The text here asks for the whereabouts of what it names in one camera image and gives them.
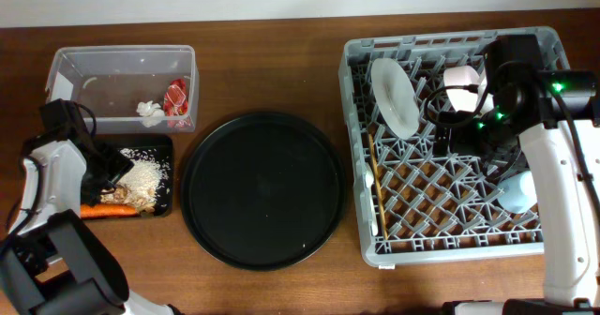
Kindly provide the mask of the pistachio shells and rice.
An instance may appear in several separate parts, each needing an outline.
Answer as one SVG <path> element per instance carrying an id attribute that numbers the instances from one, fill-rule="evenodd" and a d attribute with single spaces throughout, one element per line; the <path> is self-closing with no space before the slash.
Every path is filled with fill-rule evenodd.
<path id="1" fill-rule="evenodd" d="M 122 148 L 120 153 L 132 161 L 133 167 L 117 182 L 116 188 L 102 194 L 100 201 L 122 204 L 138 212 L 154 213 L 158 209 L 161 189 L 167 189 L 169 159 L 159 159 L 157 150 Z"/>

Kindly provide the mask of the orange carrot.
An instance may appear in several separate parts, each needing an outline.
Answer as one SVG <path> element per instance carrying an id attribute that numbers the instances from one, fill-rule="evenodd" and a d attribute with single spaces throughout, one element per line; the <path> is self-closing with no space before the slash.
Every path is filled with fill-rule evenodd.
<path id="1" fill-rule="evenodd" d="M 122 204 L 82 205 L 81 218 L 124 218 L 138 215 L 134 207 Z"/>

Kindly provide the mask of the small pink saucer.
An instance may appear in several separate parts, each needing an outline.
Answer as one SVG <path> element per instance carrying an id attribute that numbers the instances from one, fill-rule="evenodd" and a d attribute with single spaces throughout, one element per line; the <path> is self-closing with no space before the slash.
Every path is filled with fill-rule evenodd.
<path id="1" fill-rule="evenodd" d="M 473 112 L 481 101 L 484 91 L 488 85 L 487 74 L 484 70 L 477 72 L 473 67 L 461 66 L 450 67 L 443 73 L 445 86 L 451 85 L 477 85 L 477 91 L 470 92 L 466 89 L 448 89 L 451 105 L 456 111 Z"/>

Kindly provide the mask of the blue plastic cup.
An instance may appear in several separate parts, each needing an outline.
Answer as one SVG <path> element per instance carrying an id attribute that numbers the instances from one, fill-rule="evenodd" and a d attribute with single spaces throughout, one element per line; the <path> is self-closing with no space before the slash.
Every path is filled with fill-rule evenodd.
<path id="1" fill-rule="evenodd" d="M 502 180 L 498 189 L 502 192 L 498 197 L 498 203 L 510 213 L 522 214 L 537 204 L 531 171 L 521 172 Z"/>

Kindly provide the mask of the red snack wrapper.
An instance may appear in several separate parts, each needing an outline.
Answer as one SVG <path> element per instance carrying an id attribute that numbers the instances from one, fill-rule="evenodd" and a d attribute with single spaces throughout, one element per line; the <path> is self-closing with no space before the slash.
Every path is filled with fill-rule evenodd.
<path id="1" fill-rule="evenodd" d="M 167 116 L 179 116 L 188 112 L 188 90 L 183 79 L 176 79 L 168 86 L 163 111 Z"/>

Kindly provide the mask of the grey plate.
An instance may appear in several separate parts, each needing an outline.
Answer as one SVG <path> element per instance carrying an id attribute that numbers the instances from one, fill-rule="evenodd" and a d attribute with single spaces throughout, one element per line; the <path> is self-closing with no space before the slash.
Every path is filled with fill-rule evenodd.
<path id="1" fill-rule="evenodd" d="M 419 108 L 413 85 L 400 64 L 378 58 L 371 65 L 371 86 L 380 113 L 400 139 L 411 138 L 419 129 Z"/>

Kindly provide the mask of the wooden chopstick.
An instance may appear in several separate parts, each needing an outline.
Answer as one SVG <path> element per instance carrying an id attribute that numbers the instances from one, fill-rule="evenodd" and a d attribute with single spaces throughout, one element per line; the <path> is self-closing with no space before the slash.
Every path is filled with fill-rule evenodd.
<path id="1" fill-rule="evenodd" d="M 384 210 L 384 206 L 383 206 L 383 194 L 382 194 L 382 188 L 381 188 L 381 184 L 380 184 L 380 180 L 379 180 L 378 161 L 377 161 L 376 155 L 375 155 L 374 141 L 373 141 L 373 137 L 370 134 L 367 135 L 367 139 L 368 139 L 368 148 L 369 148 L 369 153 L 370 153 L 370 158 L 371 158 L 370 166 L 371 166 L 371 170 L 374 175 L 377 203 L 378 203 L 378 208 L 379 208 L 379 216 L 380 216 L 380 222 L 382 225 L 382 234 L 383 234 L 384 240 L 388 240 L 388 231 L 387 231 L 386 219 L 385 219 L 385 215 L 384 215 L 385 210 Z"/>

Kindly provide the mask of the white plastic fork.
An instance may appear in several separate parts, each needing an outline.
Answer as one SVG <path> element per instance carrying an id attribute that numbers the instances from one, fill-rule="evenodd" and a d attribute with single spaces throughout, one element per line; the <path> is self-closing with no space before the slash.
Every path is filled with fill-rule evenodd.
<path id="1" fill-rule="evenodd" d="M 378 223 L 377 223 L 377 214 L 375 212 L 375 205 L 372 194 L 372 187 L 374 185 L 374 173 L 371 170 L 370 166 L 366 164 L 366 187 L 367 187 L 367 197 L 369 200 L 369 224 L 370 224 L 370 232 L 372 236 L 376 236 L 379 233 Z"/>

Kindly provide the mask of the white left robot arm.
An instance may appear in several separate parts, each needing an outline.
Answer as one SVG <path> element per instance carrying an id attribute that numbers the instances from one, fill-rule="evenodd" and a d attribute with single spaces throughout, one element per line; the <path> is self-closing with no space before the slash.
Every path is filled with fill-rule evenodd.
<path id="1" fill-rule="evenodd" d="M 1 288 L 21 314 L 175 314 L 133 292 L 118 261 L 84 224 L 83 203 L 115 188 L 133 163 L 96 140 L 86 107 L 57 99 L 44 131 L 22 146 L 25 184 L 1 243 Z"/>

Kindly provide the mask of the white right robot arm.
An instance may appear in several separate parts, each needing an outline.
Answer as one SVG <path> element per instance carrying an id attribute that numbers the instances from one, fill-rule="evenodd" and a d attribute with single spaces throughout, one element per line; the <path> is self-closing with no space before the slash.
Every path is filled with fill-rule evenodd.
<path id="1" fill-rule="evenodd" d="M 472 112 L 429 109 L 435 150 L 524 156 L 532 173 L 545 257 L 540 299 L 453 301 L 445 314 L 596 314 L 599 311 L 599 81 L 552 70 L 534 34 L 503 36 L 483 50 L 487 86 Z"/>

